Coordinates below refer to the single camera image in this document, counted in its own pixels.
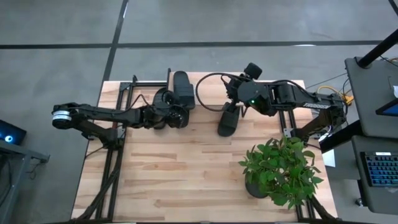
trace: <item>potted plant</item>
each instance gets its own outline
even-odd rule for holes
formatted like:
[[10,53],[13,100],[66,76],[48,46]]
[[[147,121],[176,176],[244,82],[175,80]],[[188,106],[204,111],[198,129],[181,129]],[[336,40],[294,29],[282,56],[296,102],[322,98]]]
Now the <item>potted plant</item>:
[[[288,209],[312,198],[315,187],[323,180],[315,177],[320,171],[313,166],[314,153],[303,151],[304,143],[299,138],[270,139],[265,145],[257,145],[257,149],[253,146],[239,162],[245,167],[246,190],[253,197],[270,196],[276,205],[289,203]],[[312,159],[311,164],[305,157]]]

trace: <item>plant pot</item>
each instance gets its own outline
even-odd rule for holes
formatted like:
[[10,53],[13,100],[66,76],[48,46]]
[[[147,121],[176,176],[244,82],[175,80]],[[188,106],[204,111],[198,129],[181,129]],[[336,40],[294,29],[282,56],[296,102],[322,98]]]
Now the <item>plant pot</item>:
[[263,194],[260,191],[259,185],[257,183],[248,183],[246,181],[246,175],[244,178],[244,185],[246,187],[246,190],[249,192],[250,195],[252,195],[255,198],[265,198],[266,196],[268,196],[267,194]]

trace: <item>gray concrete floor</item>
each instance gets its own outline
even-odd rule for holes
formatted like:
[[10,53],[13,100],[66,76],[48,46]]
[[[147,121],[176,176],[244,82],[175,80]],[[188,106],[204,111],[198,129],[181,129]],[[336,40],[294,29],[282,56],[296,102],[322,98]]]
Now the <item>gray concrete floor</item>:
[[[122,0],[0,0],[0,45],[111,43]],[[130,0],[120,43],[205,41],[381,40],[398,17],[387,0]],[[241,71],[249,62],[261,79],[303,79],[306,86],[345,72],[344,59],[374,46],[118,49],[110,80],[165,80],[167,68]],[[70,218],[87,141],[51,125],[52,106],[95,105],[109,49],[0,50],[0,119],[28,131],[25,145],[51,154],[27,179],[12,223]],[[385,56],[398,55],[398,48]],[[340,89],[346,76],[325,84]],[[358,118],[353,105],[349,122]],[[344,156],[336,154],[337,159]],[[398,217],[358,208],[356,182],[328,168],[339,217],[397,223]]]

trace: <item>wood plank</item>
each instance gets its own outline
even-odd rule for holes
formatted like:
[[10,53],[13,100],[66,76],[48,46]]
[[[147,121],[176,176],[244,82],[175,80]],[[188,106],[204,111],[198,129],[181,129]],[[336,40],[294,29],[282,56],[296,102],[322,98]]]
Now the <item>wood plank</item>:
[[[189,77],[195,85],[205,74],[189,73]],[[303,81],[296,82],[303,86]],[[119,82],[105,82],[99,106],[114,108],[118,88]],[[223,105],[226,101],[225,88],[219,77],[206,80],[201,88],[205,103]],[[133,98],[143,94],[151,102],[156,91],[157,88],[135,88]],[[134,107],[143,103],[139,100]],[[312,119],[308,109],[298,108],[294,113],[299,127]],[[263,116],[249,109],[245,118],[240,119],[235,134],[227,138],[217,135],[220,117],[221,113],[197,105],[184,129],[128,128],[114,221],[295,221],[294,209],[278,207],[270,198],[250,196],[244,187],[243,168],[238,164],[253,145],[264,144],[269,138],[280,138],[278,116]],[[103,121],[96,123],[111,126]],[[88,153],[100,146],[98,141],[90,142]],[[317,149],[309,149],[315,153],[315,165],[322,171],[318,176],[325,180],[318,185],[317,198],[335,216],[322,155]],[[83,213],[98,193],[105,157],[106,150],[101,150],[85,161],[72,218]]]

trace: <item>white paper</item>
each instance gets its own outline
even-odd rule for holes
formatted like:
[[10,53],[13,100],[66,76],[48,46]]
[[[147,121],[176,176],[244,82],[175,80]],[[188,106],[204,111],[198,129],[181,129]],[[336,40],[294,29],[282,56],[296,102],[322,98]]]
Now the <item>white paper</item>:
[[398,86],[394,86],[394,96],[398,98]]
[[325,163],[325,166],[336,167],[335,150],[334,149],[323,153],[322,157],[323,157],[323,162]]
[[391,152],[377,152],[377,156],[391,156]]

